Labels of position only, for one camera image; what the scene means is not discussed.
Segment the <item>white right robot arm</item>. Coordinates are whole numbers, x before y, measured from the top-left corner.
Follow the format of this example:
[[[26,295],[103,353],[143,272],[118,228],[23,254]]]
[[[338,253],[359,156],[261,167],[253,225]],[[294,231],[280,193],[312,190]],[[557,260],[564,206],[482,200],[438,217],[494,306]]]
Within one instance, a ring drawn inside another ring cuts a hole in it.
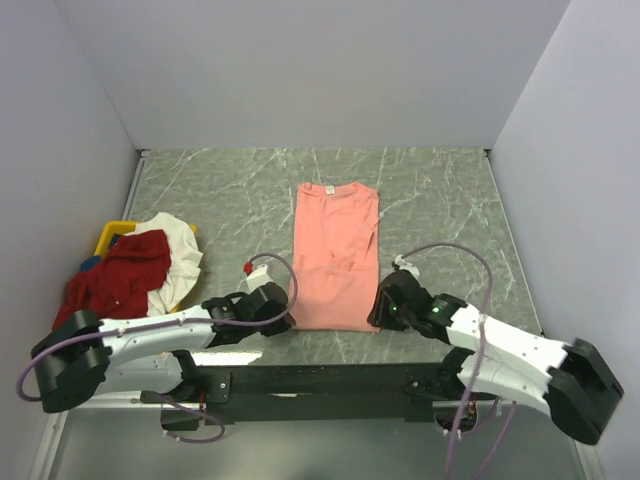
[[[591,343],[547,339],[482,317],[457,297],[430,295],[406,270],[381,282],[368,321],[384,330],[413,329],[451,346],[432,377],[412,381],[410,391],[453,400],[471,390],[511,400],[549,416],[582,444],[599,442],[624,395]]]

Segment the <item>pink t shirt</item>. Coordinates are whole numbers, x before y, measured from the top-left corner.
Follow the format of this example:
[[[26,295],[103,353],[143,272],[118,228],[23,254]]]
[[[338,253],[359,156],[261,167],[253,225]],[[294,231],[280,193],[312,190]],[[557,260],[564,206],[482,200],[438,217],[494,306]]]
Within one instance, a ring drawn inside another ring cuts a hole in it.
[[[376,333],[368,317],[379,284],[379,195],[359,182],[298,186],[293,268],[298,330]]]

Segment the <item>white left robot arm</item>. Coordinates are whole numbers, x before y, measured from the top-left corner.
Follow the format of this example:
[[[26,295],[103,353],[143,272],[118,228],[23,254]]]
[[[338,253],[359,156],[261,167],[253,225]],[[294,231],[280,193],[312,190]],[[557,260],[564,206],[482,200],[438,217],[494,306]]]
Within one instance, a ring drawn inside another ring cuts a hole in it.
[[[294,323],[296,299],[267,282],[154,317],[99,319],[91,310],[77,311],[31,350],[26,370],[36,376],[38,395],[27,394],[22,382],[17,394],[47,413],[114,392],[153,391],[189,401],[206,385],[191,351],[283,333]]]

